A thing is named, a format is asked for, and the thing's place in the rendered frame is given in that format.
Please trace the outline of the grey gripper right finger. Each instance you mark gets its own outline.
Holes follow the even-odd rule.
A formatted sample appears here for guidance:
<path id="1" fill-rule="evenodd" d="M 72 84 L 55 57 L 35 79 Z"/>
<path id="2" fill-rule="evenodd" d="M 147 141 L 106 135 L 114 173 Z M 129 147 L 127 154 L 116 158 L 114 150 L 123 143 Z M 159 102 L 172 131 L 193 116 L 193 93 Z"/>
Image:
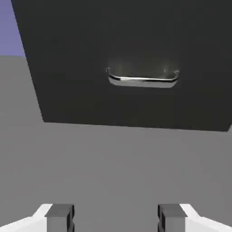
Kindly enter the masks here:
<path id="1" fill-rule="evenodd" d="M 191 204 L 158 204 L 157 232 L 232 232 L 232 227 L 201 217 Z"/>

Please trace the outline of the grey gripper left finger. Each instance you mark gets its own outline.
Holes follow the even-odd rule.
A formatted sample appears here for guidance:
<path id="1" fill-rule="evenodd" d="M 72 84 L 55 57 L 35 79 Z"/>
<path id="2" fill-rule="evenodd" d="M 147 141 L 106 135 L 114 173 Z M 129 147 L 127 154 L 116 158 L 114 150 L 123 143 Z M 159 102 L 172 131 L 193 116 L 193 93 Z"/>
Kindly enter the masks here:
<path id="1" fill-rule="evenodd" d="M 0 232 L 75 232 L 74 204 L 45 203 L 30 217 L 0 227 Z"/>

